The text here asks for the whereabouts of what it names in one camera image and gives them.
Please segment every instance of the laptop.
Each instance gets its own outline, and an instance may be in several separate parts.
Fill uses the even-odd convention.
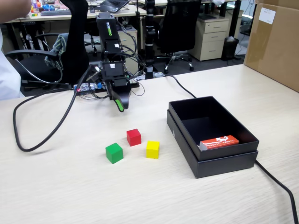
[[[105,0],[96,9],[101,12],[116,13],[128,3],[129,0]]]

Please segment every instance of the person's arm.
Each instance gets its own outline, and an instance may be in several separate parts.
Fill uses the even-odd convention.
[[[0,23],[25,17],[31,10],[31,0],[0,0]]]

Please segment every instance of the yellow cube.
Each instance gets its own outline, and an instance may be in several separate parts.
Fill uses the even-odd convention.
[[[146,145],[146,158],[159,158],[159,144],[160,142],[158,141],[148,141]]]

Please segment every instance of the black office chair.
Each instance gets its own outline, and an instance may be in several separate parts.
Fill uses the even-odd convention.
[[[200,11],[201,0],[168,0],[163,24],[158,31],[161,53],[167,58],[164,73],[168,73],[168,66],[174,60],[187,62],[190,71],[194,70],[192,58],[189,54],[177,55],[175,52],[186,51],[194,48],[195,27]]]
[[[88,3],[86,0],[61,0],[71,11],[71,24],[66,52],[61,55],[43,50],[15,50],[8,52],[7,57],[15,58],[19,54],[31,54],[29,58],[17,61],[15,66],[19,72],[22,83],[45,83],[45,84],[76,84],[86,71],[89,59],[85,49],[84,33],[85,21],[87,19]],[[43,39],[45,36],[59,34],[43,34],[36,38]],[[45,56],[56,62],[57,68],[48,67]]]

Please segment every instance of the green cube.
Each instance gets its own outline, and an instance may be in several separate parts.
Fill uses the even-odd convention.
[[[118,162],[119,160],[123,159],[123,151],[122,148],[117,144],[114,143],[110,146],[106,147],[106,156],[112,162],[112,164]]]

